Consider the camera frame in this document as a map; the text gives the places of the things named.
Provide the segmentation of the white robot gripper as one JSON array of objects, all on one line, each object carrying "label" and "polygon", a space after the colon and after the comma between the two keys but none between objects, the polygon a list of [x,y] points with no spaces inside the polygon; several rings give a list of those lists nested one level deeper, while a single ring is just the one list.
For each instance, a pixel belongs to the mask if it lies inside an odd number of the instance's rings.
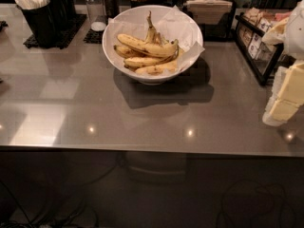
[{"label": "white robot gripper", "polygon": [[262,37],[268,46],[282,44],[284,52],[296,59],[289,68],[280,66],[275,74],[272,96],[262,121],[270,126],[288,122],[304,105],[304,0],[288,18],[276,23]]}]

